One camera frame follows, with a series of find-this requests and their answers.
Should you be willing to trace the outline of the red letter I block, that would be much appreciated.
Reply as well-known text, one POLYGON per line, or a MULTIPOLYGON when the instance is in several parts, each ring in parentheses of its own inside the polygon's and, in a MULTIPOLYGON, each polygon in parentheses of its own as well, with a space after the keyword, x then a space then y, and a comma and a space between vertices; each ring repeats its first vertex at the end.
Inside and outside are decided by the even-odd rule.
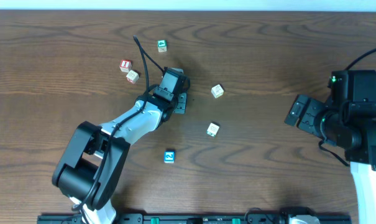
POLYGON ((129 73, 132 70, 132 62, 130 60, 121 60, 119 68, 122 72, 129 73))

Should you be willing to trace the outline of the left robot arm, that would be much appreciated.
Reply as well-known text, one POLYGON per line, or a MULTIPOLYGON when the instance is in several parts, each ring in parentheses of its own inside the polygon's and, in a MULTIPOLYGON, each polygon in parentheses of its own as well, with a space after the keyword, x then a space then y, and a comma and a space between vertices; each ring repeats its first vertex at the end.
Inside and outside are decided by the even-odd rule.
POLYGON ((81 123, 52 176, 52 184, 81 213, 82 223, 114 223, 111 197, 130 147, 142 136, 183 114, 190 80, 180 68, 166 68, 160 84, 140 95, 134 106, 107 123, 81 123))

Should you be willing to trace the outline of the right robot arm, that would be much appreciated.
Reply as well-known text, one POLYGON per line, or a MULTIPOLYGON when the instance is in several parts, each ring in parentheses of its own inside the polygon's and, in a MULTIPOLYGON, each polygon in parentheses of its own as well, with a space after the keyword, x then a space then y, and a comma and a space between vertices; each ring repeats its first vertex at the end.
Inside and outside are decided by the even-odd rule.
POLYGON ((376 71, 334 71, 328 87, 325 102, 298 95, 285 123, 319 138, 320 148, 344 150, 339 161, 354 179, 359 222, 376 223, 376 71))

